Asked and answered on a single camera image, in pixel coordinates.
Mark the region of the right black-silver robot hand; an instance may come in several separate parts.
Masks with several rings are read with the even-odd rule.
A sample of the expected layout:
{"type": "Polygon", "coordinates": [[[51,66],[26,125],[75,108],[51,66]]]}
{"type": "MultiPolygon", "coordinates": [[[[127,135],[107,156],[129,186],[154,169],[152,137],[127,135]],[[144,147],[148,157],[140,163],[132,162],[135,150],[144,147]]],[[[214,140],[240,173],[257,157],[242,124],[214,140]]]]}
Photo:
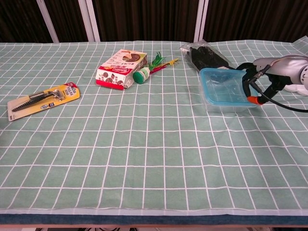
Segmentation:
{"type": "Polygon", "coordinates": [[[308,57],[304,55],[286,55],[281,58],[259,58],[252,63],[243,63],[238,70],[246,70],[242,78],[242,86],[247,100],[257,105],[263,105],[268,101],[296,112],[307,110],[291,108],[272,99],[278,91],[286,85],[303,85],[308,87],[308,57]],[[267,75],[271,82],[263,92],[256,81],[263,75],[267,75]]]}

